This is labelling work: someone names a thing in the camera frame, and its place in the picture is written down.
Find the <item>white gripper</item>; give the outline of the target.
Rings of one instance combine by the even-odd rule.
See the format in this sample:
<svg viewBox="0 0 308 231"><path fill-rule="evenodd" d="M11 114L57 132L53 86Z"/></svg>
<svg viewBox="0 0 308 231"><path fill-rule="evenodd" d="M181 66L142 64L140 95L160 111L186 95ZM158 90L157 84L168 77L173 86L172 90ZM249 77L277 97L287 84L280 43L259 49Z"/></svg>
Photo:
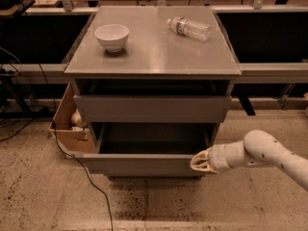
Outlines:
<svg viewBox="0 0 308 231"><path fill-rule="evenodd" d="M230 170L231 166L227 162L225 147L225 144L216 144L210 149L198 152L191 159L191 169L210 173Z"/></svg>

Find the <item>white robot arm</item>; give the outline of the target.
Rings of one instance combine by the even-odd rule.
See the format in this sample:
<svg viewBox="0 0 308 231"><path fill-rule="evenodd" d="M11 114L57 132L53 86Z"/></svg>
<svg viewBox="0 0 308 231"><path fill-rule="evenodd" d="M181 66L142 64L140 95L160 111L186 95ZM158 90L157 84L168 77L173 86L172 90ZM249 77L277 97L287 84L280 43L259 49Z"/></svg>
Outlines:
<svg viewBox="0 0 308 231"><path fill-rule="evenodd" d="M191 159L197 171L222 173L235 167L279 168L308 191L308 160L287 149L271 134L262 130L248 132L242 141L215 144Z"/></svg>

